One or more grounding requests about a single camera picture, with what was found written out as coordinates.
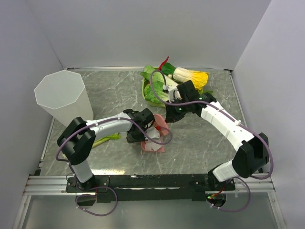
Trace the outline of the pink hand brush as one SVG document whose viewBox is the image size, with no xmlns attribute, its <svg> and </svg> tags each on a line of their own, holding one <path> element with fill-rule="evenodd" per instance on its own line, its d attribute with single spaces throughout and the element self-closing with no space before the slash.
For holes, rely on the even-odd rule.
<svg viewBox="0 0 305 229">
<path fill-rule="evenodd" d="M 160 114 L 154 114 L 153 127 L 155 127 L 160 132 L 160 136 L 166 136 L 169 133 L 168 124 Z"/>
</svg>

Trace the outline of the pink plastic dustpan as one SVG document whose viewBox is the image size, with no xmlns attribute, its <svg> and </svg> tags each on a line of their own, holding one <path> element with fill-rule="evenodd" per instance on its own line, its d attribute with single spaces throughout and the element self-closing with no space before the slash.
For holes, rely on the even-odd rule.
<svg viewBox="0 0 305 229">
<path fill-rule="evenodd" d="M 142 141 L 141 148 L 144 152 L 165 152 L 164 145 L 156 144 L 151 140 Z"/>
</svg>

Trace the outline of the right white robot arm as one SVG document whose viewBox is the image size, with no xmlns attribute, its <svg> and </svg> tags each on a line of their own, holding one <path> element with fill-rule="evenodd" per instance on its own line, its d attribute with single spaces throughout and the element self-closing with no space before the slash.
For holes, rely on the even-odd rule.
<svg viewBox="0 0 305 229">
<path fill-rule="evenodd" d="M 230 115 L 210 93 L 199 94 L 191 81 L 176 87 L 164 85 L 169 99 L 165 104 L 167 123 L 180 121 L 187 113 L 198 115 L 214 126 L 236 150 L 234 158 L 208 172 L 208 185 L 219 190 L 225 181 L 234 177 L 248 178 L 269 161 L 268 138 L 255 136 Z"/>
</svg>

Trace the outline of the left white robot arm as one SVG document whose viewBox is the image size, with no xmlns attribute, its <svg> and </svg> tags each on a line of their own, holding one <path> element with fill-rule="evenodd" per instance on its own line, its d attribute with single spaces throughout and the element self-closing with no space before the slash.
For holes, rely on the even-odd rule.
<svg viewBox="0 0 305 229">
<path fill-rule="evenodd" d="M 132 109 L 99 120 L 85 121 L 74 118 L 57 140 L 59 150 L 56 160 L 66 162 L 84 192 L 93 189 L 95 177 L 87 158 L 93 144 L 104 137 L 125 132 L 128 143 L 145 141 L 147 130 L 153 127 L 155 118 L 149 109 L 141 112 Z"/>
</svg>

